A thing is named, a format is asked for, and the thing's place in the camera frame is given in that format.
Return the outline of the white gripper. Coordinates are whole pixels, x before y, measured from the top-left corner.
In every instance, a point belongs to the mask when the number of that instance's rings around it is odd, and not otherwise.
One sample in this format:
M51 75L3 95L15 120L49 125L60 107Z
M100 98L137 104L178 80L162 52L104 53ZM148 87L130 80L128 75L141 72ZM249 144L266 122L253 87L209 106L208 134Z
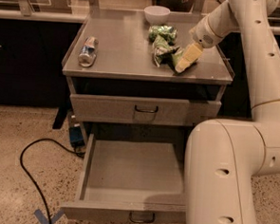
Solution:
M213 32L209 25L208 17L204 17L196 26L192 27L190 34L195 42L188 45L178 54L175 71L179 74L199 59L203 48L215 47L222 41L222 37Z

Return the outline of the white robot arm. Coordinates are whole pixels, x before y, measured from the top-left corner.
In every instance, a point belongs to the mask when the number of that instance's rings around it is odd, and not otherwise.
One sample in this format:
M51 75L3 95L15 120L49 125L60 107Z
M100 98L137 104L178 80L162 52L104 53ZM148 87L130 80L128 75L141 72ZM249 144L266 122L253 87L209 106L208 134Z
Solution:
M225 0L191 29L203 47L239 30L250 121L207 120L185 149L186 224L257 224L252 176L280 172L280 48L269 26L274 0Z

